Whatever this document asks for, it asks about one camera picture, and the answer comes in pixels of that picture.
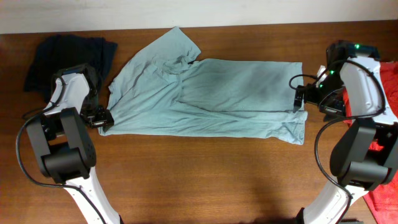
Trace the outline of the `light blue t-shirt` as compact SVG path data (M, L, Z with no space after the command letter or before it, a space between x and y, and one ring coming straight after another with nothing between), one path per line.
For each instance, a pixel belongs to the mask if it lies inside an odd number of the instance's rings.
M114 119L102 136L277 138L301 145L307 112L293 110L300 62L199 60L175 27L140 50L109 86Z

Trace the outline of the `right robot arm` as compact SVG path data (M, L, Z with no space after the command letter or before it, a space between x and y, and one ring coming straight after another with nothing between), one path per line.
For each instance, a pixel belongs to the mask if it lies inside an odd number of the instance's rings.
M387 101L381 78L378 49L338 40L326 49L326 67L313 83L294 87L294 111L304 103L316 105L326 124L318 143L331 125L349 121L330 156L330 171L319 166L327 183L318 197L295 217L296 223L342 223L357 199L390 183L397 172L397 116Z

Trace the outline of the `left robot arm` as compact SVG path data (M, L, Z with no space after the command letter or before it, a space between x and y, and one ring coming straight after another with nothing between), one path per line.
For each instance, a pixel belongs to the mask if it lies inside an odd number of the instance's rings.
M100 77L87 63L52 76L48 105L29 118L27 131L39 170L50 188L66 190L88 223L122 223L96 175L96 150L88 128L109 129L111 112L98 103Z

